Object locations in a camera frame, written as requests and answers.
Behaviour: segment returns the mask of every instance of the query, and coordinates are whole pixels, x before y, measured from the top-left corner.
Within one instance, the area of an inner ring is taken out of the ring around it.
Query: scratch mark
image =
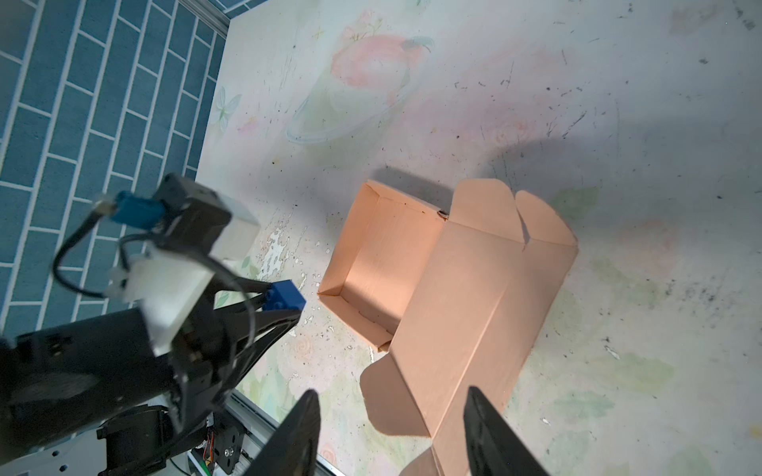
[[[576,125],[576,124],[577,124],[579,121],[581,121],[581,120],[582,120],[582,118],[584,117],[584,115],[585,115],[585,114],[587,114],[587,113],[588,113],[587,111],[583,112],[583,113],[582,113],[582,115],[579,117],[579,119],[577,119],[576,121],[574,121],[573,123],[571,123],[571,125],[570,125],[570,126],[569,126],[569,128],[566,130],[566,132],[564,133],[564,135],[563,135],[563,136],[561,136],[561,138],[562,138],[562,139],[566,139],[566,134],[569,134],[569,131],[570,131],[570,130],[572,130],[572,127],[574,127],[574,126],[575,126],[575,125]]]

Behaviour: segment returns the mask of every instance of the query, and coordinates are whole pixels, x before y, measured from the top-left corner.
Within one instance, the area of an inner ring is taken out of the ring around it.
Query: box lid
[[[467,388],[506,405],[576,254],[572,231],[536,196],[514,198],[495,179],[458,184],[389,354],[360,377],[379,431],[432,437],[416,473],[468,471]]]

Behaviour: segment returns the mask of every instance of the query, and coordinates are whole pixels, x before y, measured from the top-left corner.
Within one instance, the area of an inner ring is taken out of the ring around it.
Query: box flap
[[[514,195],[495,178],[462,180],[455,188],[450,221],[523,243]]]
[[[429,436],[426,424],[391,354],[370,364],[360,375],[368,420],[393,436]]]

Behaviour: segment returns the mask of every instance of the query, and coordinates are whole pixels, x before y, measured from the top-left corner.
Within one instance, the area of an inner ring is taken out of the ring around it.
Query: wall
[[[126,306],[52,281],[100,193],[195,178],[224,40],[175,0],[0,2],[0,332],[8,339]],[[65,275],[103,289],[124,227],[102,223]]]

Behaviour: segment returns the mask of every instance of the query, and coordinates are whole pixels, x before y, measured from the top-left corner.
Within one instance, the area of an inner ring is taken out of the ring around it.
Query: blue connector
[[[131,192],[119,192],[114,206],[112,221],[142,230],[150,230],[156,226],[165,214],[161,202],[140,198]]]
[[[278,281],[267,290],[267,301],[262,306],[263,311],[279,309],[304,310],[307,301],[304,300],[296,286],[291,281]]]

